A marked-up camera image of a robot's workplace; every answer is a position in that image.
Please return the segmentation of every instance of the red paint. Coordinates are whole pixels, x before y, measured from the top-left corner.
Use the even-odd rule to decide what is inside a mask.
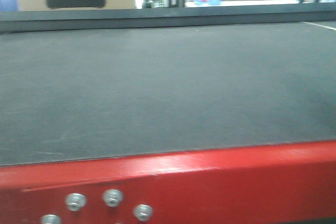
[[[107,207],[102,194],[124,201]],[[69,193],[88,203],[65,206]],[[0,168],[0,223],[139,223],[138,204],[153,207],[151,223],[261,224],[336,217],[336,141],[230,148]]]

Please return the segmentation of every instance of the cardboard box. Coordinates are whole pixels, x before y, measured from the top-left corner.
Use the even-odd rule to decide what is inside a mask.
[[[104,6],[50,8],[47,0],[17,0],[20,11],[29,10],[94,10],[94,9],[134,9],[135,0],[104,0]]]

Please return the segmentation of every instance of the bolt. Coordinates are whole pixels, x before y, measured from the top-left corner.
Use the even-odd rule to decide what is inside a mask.
[[[66,204],[70,211],[79,211],[86,204],[86,197],[83,194],[69,194]]]
[[[116,189],[107,190],[103,194],[103,200],[109,207],[117,207],[123,200],[123,194]]]
[[[153,215],[153,208],[148,205],[141,204],[135,207],[133,213],[139,221],[148,221]]]
[[[61,219],[57,215],[44,215],[40,220],[41,224],[61,224]]]

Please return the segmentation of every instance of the table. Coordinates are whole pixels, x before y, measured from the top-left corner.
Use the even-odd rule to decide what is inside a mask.
[[[336,139],[335,43],[304,23],[0,35],[0,165]]]
[[[297,0],[247,0],[247,1],[222,1],[220,5],[215,6],[242,6],[242,5],[282,5],[282,4],[298,4]],[[186,7],[210,7],[206,3],[197,5],[195,2],[187,2]]]

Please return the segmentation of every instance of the white stripe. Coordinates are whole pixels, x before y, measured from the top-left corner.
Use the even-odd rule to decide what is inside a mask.
[[[323,28],[326,28],[326,29],[329,29],[329,30],[336,31],[336,28],[331,27],[331,26],[319,25],[319,24],[312,23],[312,22],[302,22],[302,23],[305,23],[305,24],[308,24],[308,25],[312,25],[312,26],[319,26],[319,27],[323,27]]]

